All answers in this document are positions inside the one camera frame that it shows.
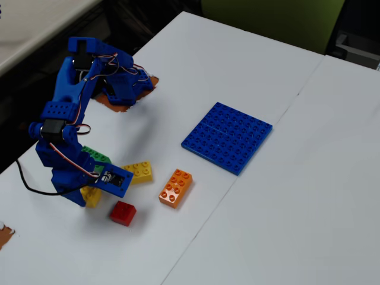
orange lego brick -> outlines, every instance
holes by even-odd
[[[191,174],[177,169],[159,195],[161,203],[176,208],[191,182]]]

green chair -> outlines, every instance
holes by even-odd
[[[205,17],[325,54],[344,0],[202,0]]]

yellow lego brick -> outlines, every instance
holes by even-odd
[[[85,200],[85,206],[95,208],[102,195],[102,190],[95,187],[83,187],[81,188],[81,194]]]
[[[152,168],[150,167],[149,161],[126,165],[123,168],[133,173],[133,178],[130,185],[153,180]]]

red lego brick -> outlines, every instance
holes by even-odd
[[[128,227],[136,214],[135,206],[118,201],[111,213],[111,220]]]

wire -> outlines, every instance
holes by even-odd
[[[49,145],[52,147],[52,149],[58,153],[64,160],[66,160],[68,163],[70,163],[71,165],[73,165],[74,167],[76,167],[77,169],[79,169],[80,171],[82,171],[83,173],[85,173],[86,175],[89,175],[89,177],[92,177],[92,178],[98,178],[99,177],[99,174],[98,173],[90,173],[88,172],[87,170],[85,170],[84,168],[82,168],[81,166],[79,166],[78,164],[76,164],[75,162],[73,162],[71,159],[69,159],[66,155],[64,155],[63,153],[61,153],[56,147],[55,145],[53,145],[51,142],[49,143]]]
[[[89,183],[87,183],[87,184],[85,184],[85,185],[82,185],[82,186],[80,186],[80,187],[78,187],[78,188],[67,189],[67,190],[65,190],[65,191],[58,192],[58,193],[42,192],[42,191],[38,191],[38,190],[35,190],[35,189],[29,187],[28,183],[27,183],[26,180],[25,180],[24,173],[23,173],[23,170],[21,169],[21,164],[20,164],[20,162],[18,161],[18,159],[16,159],[16,164],[17,164],[17,166],[18,166],[18,171],[20,172],[21,180],[23,181],[23,184],[24,184],[25,188],[28,189],[28,190],[31,191],[31,192],[34,192],[34,193],[37,193],[37,194],[41,194],[41,195],[46,195],[46,196],[62,196],[62,195],[66,195],[66,194],[72,193],[72,192],[74,192],[74,191],[76,191],[76,190],[79,190],[79,189],[81,189],[82,187],[85,187],[85,186],[87,186],[87,185],[89,185],[89,184],[91,184],[91,183],[93,183],[93,182],[96,181],[96,179],[93,179],[93,180],[91,180]]]
[[[88,135],[91,132],[91,127],[89,125],[87,125],[86,123],[80,123],[79,125],[76,125],[75,127],[76,128],[81,128],[83,126],[85,126],[86,128],[88,128],[88,131],[87,132],[78,132],[77,131],[77,135]]]
[[[138,71],[135,69],[135,68],[125,68],[125,67],[121,67],[125,72],[129,73],[129,74],[132,74],[132,75],[137,75],[138,74]]]
[[[110,74],[97,74],[97,75],[94,75],[94,76],[92,76],[91,78],[90,78],[90,80],[93,80],[93,79],[95,79],[96,77],[100,77],[100,76],[105,76],[105,77],[107,77],[107,76],[111,76],[111,75],[113,75],[113,74],[116,74],[118,71],[119,71],[119,60],[117,59],[117,53],[114,53],[113,55],[99,55],[99,56],[97,56],[97,58],[108,58],[108,57],[112,57],[112,60],[111,61],[109,61],[107,64],[110,64],[114,59],[117,61],[117,64],[118,64],[118,67],[116,67],[116,69],[115,69],[115,71],[113,71],[112,73],[110,73]]]
[[[149,76],[148,72],[142,66],[137,65],[137,64],[133,64],[133,67],[137,67],[138,69],[142,69]]]

